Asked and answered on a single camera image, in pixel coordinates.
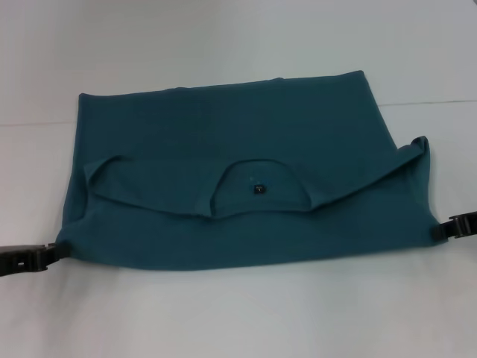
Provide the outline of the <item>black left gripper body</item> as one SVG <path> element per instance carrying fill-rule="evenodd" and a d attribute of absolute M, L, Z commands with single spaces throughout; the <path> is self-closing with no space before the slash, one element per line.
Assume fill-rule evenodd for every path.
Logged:
<path fill-rule="evenodd" d="M 45 271 L 47 250 L 47 245 L 1 246 L 1 276 Z"/>

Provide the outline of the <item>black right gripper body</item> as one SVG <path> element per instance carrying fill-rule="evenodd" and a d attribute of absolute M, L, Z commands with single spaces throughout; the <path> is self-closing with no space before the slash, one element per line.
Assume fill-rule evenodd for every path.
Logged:
<path fill-rule="evenodd" d="M 451 216 L 447 225 L 447 232 L 450 237 L 462 238 L 477 234 L 476 228 L 477 212 L 459 214 Z"/>

